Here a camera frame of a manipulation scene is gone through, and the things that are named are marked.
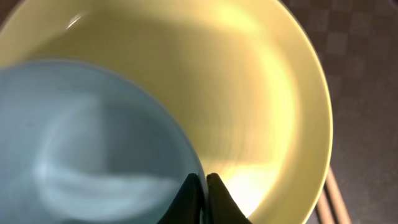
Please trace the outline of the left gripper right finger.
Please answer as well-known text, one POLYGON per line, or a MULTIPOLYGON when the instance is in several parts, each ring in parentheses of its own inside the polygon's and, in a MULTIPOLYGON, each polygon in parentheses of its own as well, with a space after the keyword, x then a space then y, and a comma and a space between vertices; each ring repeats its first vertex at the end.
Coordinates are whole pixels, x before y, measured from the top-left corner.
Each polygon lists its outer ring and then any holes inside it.
POLYGON ((212 224, 251 224, 240 211, 221 177, 217 173, 208 174, 208 203, 212 224))

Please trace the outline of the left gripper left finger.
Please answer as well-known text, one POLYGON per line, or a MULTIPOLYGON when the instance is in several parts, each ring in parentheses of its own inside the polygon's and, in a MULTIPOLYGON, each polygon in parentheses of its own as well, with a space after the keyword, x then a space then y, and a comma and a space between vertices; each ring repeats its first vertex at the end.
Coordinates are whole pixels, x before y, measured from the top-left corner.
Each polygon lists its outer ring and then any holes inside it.
POLYGON ((199 177, 190 173, 158 224, 200 224, 205 203, 199 177))

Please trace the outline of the light blue bowl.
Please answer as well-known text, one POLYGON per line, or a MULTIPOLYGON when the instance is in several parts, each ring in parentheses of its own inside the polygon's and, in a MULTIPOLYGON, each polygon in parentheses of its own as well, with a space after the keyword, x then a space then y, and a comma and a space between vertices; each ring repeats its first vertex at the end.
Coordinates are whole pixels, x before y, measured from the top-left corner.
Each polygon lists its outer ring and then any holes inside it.
POLYGON ((113 72, 1 70, 2 223, 156 223, 198 156, 169 112, 113 72))

